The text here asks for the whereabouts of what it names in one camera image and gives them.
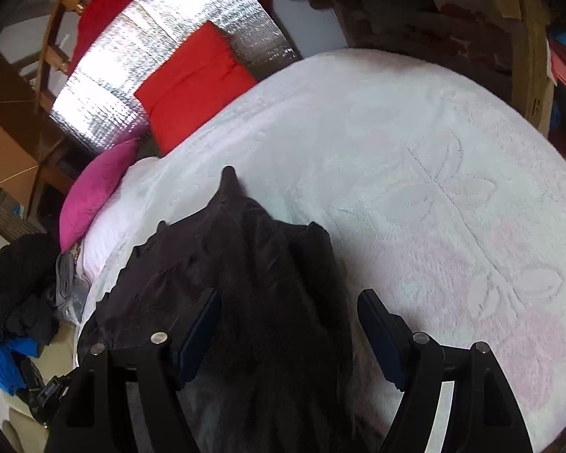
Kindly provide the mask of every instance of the bed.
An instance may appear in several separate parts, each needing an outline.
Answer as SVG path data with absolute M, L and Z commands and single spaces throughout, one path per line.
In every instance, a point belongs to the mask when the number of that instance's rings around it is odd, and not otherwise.
M 329 232 L 351 308 L 354 414 L 385 434 L 401 398 L 357 322 L 372 287 L 442 344 L 490 343 L 535 452 L 566 427 L 566 163 L 515 110 L 408 57 L 344 50 L 296 63 L 128 170 L 84 241 L 103 260 L 82 326 L 133 247 L 204 207 L 225 165 L 273 218 Z M 118 213 L 128 221 L 99 251 Z M 443 387 L 428 451 L 440 451 L 451 394 Z

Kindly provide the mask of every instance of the red pillow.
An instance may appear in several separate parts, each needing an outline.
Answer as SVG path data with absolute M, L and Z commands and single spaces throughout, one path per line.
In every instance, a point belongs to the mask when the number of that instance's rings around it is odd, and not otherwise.
M 206 22 L 134 95 L 167 154 L 255 84 L 218 27 Z

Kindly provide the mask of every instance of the white pillow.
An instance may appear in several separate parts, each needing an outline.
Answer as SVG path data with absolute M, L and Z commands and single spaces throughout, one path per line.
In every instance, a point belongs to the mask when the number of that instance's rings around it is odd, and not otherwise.
M 109 255 L 137 225 L 146 192 L 152 184 L 145 182 L 143 186 L 143 179 L 158 161 L 159 158 L 149 157 L 132 165 L 118 188 L 94 218 L 84 237 L 82 252 L 84 273 L 91 284 L 94 284 L 103 270 Z

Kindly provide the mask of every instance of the reflective foil mat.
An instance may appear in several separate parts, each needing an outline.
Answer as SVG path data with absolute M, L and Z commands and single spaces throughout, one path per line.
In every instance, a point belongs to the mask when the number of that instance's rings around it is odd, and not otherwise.
M 134 92 L 208 20 L 258 80 L 297 60 L 257 0 L 134 0 L 84 55 L 51 116 L 96 152 L 144 132 L 148 118 Z

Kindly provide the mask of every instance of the pillow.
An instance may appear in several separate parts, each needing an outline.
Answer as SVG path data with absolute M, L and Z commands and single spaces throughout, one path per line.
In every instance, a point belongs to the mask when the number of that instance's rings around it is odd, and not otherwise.
M 154 184 L 151 172 L 157 161 L 158 158 L 149 157 L 132 165 L 88 229 L 80 259 L 84 276 L 92 284 L 111 253 L 139 226 L 139 213 L 148 190 Z
M 108 149 L 92 160 L 77 178 L 65 198 L 59 218 L 63 252 L 88 231 L 98 211 L 134 163 L 137 147 L 137 140 L 130 139 Z
M 134 95 L 167 154 L 256 84 L 225 36 L 206 22 L 145 80 Z

